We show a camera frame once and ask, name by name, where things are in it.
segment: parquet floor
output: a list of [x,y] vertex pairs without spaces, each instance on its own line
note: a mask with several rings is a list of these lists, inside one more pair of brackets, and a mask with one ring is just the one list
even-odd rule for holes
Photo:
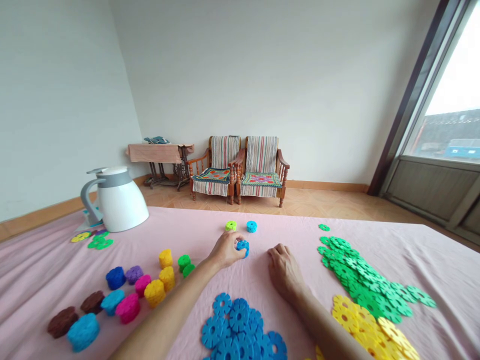
[[278,198],[243,196],[241,205],[229,205],[226,197],[201,193],[193,201],[188,186],[180,192],[172,186],[140,189],[148,206],[163,208],[424,224],[480,253],[480,246],[385,199],[361,192],[288,188],[283,208],[279,208]]

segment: pile of yellow pieces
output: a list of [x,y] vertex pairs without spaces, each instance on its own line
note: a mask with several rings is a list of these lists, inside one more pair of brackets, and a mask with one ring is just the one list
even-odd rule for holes
[[156,308],[165,297],[167,292],[175,287],[175,272],[173,268],[174,259],[172,258],[172,250],[166,249],[158,256],[160,262],[159,280],[153,280],[145,288],[145,299],[152,309]]
[[[374,359],[420,359],[407,337],[391,321],[383,317],[375,321],[366,308],[353,303],[348,297],[335,296],[331,313]],[[317,360],[323,360],[320,348],[317,346],[315,350]]]

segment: pile of green pieces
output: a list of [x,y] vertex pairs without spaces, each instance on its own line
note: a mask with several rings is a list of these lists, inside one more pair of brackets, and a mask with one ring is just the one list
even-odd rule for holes
[[348,241],[334,236],[322,236],[320,241],[329,247],[318,247],[325,267],[335,273],[353,301],[368,309],[375,319],[387,318],[399,324],[402,315],[413,316],[408,303],[415,304],[417,301],[437,307],[435,301],[419,288],[388,281]]

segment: pink bedsheet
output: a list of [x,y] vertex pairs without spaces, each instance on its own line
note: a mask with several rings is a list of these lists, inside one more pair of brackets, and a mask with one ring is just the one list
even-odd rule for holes
[[[158,255],[170,248],[175,260],[190,254],[198,264],[210,252],[227,221],[238,223],[250,242],[250,255],[219,273],[207,286],[173,344],[169,359],[202,359],[201,328],[213,313],[219,293],[243,297],[261,311],[264,330],[278,331],[290,359],[315,358],[315,347],[296,314],[274,291],[268,276],[266,250],[279,242],[292,249],[309,287],[332,308],[332,297],[346,295],[335,275],[321,262],[316,248],[329,236],[348,240],[390,281],[414,285],[429,293],[438,308],[412,305],[413,318],[398,327],[423,359],[477,359],[480,353],[480,255],[446,236],[417,224],[318,219],[247,213],[150,207],[150,218],[131,230],[113,233],[112,247],[88,249],[88,240],[71,243],[83,221],[75,213],[0,244],[0,359],[106,359],[151,312],[145,299],[128,325],[105,311],[98,316],[100,334],[86,350],[73,353],[66,336],[54,340],[46,332],[51,317],[68,306],[80,312],[92,292],[109,293],[105,274],[116,266],[140,265],[152,278],[159,275]],[[248,234],[247,221],[258,230]],[[177,283],[181,282],[177,272]],[[128,284],[127,294],[134,292]],[[162,333],[151,334],[161,337]]]

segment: window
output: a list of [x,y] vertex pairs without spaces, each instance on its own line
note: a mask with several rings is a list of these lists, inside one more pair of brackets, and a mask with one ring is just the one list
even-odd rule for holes
[[480,1],[451,49],[403,153],[480,164]]

